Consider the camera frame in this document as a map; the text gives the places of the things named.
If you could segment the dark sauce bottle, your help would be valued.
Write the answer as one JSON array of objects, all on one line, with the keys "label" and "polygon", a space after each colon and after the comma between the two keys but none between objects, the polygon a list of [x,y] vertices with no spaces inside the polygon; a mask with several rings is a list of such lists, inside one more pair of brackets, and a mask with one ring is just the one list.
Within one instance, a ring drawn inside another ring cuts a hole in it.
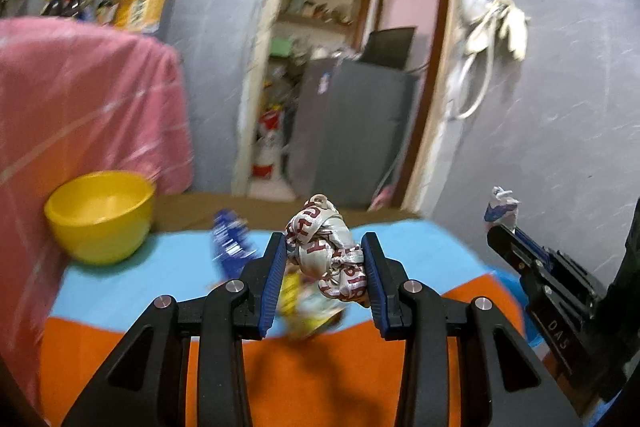
[{"label": "dark sauce bottle", "polygon": [[114,9],[114,0],[102,0],[96,8],[96,22],[101,26],[111,23]]}]

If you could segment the pink checked cloth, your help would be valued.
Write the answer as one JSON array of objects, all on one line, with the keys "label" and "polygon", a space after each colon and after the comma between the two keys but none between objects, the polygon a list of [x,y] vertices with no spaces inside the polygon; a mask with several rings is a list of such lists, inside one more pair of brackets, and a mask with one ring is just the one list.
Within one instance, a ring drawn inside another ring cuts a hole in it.
[{"label": "pink checked cloth", "polygon": [[152,37],[59,17],[1,23],[1,356],[39,401],[39,348],[66,256],[43,206],[85,173],[130,170],[163,194],[193,180],[181,57]]}]

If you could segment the yellow plastic bowl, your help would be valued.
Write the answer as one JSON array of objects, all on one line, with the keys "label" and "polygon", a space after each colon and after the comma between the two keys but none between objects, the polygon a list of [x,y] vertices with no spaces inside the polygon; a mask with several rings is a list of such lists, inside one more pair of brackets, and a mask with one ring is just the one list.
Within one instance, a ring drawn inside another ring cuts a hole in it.
[{"label": "yellow plastic bowl", "polygon": [[151,231],[155,184],[131,171],[98,171],[58,187],[44,204],[63,251],[85,265],[129,258]]}]

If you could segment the green box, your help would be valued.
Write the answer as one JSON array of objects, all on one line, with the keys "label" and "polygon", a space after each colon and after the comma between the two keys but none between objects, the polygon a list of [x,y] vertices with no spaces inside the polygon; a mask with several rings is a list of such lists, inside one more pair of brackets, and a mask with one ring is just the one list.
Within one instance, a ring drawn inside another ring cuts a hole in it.
[{"label": "green box", "polygon": [[292,49],[293,40],[291,38],[273,37],[270,40],[270,56],[289,57],[292,54]]}]

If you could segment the yellow red seasoning packet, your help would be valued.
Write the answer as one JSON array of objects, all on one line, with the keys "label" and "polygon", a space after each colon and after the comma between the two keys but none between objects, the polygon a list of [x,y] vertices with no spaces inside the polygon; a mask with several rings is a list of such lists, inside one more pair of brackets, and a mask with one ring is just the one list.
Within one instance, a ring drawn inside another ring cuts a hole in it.
[{"label": "yellow red seasoning packet", "polygon": [[341,301],[321,294],[317,283],[302,272],[284,274],[278,312],[288,337],[302,340],[320,335],[343,320],[345,306]]}]

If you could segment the white blue wrapper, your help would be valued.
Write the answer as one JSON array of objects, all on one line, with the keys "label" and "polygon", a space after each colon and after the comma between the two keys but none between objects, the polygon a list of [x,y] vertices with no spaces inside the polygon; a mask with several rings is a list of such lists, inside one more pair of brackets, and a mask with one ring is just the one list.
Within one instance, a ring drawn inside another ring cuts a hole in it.
[{"label": "white blue wrapper", "polygon": [[486,229],[503,225],[514,232],[518,225],[518,210],[520,201],[513,196],[513,192],[501,186],[494,186],[484,213]]}]

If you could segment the white rubber gloves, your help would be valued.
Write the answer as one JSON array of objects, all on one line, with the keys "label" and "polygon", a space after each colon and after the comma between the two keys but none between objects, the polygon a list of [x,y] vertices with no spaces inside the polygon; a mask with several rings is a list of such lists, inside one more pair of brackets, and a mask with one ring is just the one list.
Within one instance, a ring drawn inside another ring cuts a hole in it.
[{"label": "white rubber gloves", "polygon": [[466,39],[464,53],[479,54],[496,40],[504,40],[514,60],[524,61],[528,45],[528,21],[529,17],[513,0],[491,1]]}]

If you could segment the blue orange table cloth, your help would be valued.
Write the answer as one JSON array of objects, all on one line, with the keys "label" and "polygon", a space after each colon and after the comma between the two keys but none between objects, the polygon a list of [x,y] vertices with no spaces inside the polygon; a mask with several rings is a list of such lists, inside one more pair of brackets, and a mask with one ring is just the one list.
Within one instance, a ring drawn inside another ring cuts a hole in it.
[{"label": "blue orange table cloth", "polygon": [[[524,312],[514,277],[491,269],[434,223],[375,223],[384,254],[409,277],[440,295],[497,303],[530,342],[538,335]],[[44,416],[60,425],[83,387],[124,332],[159,295],[205,296],[224,276],[209,232],[158,233],[111,267],[70,265],[44,326],[40,398]],[[336,329],[291,338],[277,320],[264,340],[243,347],[250,413],[257,426],[389,426],[399,395],[404,346],[385,341],[367,309],[350,305]]]}]

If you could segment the red white rice sack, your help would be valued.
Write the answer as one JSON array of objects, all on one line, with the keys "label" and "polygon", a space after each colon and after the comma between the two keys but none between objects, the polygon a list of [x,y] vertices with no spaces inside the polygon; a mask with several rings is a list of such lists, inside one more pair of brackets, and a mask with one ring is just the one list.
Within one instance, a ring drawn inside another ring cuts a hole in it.
[{"label": "red white rice sack", "polygon": [[258,118],[252,176],[277,180],[282,176],[283,108],[269,106]]}]

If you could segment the blue snack wrapper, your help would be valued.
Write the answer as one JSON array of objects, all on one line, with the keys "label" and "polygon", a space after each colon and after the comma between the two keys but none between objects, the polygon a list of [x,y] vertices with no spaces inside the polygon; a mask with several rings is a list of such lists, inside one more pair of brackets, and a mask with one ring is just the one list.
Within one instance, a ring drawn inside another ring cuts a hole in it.
[{"label": "blue snack wrapper", "polygon": [[219,210],[212,228],[213,260],[228,280],[238,279],[245,265],[257,258],[246,221],[233,210]]}]

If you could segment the brown under cloth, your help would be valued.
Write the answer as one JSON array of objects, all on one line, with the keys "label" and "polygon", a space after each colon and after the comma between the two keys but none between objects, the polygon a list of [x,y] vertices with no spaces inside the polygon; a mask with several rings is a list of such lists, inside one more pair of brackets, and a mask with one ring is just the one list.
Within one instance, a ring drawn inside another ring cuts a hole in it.
[{"label": "brown under cloth", "polygon": [[157,196],[152,231],[158,233],[205,231],[213,226],[220,210],[232,210],[251,230],[282,231],[303,207],[303,202],[269,202],[214,193],[184,193]]}]

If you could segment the red white wrapper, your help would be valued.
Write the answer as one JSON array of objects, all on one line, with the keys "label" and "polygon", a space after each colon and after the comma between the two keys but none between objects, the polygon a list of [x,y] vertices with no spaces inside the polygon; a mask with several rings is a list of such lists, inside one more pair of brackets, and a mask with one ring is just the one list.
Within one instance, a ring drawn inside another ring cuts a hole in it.
[{"label": "red white wrapper", "polygon": [[326,195],[311,196],[284,235],[288,260],[317,283],[324,297],[370,307],[362,248]]}]

